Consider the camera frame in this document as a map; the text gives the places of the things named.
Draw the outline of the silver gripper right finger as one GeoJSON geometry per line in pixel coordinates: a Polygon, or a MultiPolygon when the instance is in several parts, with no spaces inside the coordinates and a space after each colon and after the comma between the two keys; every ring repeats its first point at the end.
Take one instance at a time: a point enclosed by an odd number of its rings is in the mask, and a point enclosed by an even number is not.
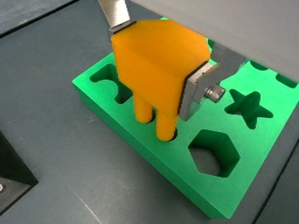
{"type": "Polygon", "coordinates": [[[203,98],[217,103],[225,93],[220,82],[235,74],[248,62],[248,59],[224,45],[215,43],[211,51],[212,65],[204,61],[200,67],[187,76],[181,92],[179,117],[187,121],[193,114],[192,104],[203,98]]]}

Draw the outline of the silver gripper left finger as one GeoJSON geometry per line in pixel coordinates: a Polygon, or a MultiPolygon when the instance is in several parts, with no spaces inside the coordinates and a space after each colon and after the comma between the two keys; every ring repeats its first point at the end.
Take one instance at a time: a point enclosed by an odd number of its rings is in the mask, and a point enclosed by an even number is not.
{"type": "Polygon", "coordinates": [[[129,17],[127,0],[97,0],[97,2],[109,25],[109,35],[115,35],[136,23],[129,17]]]}

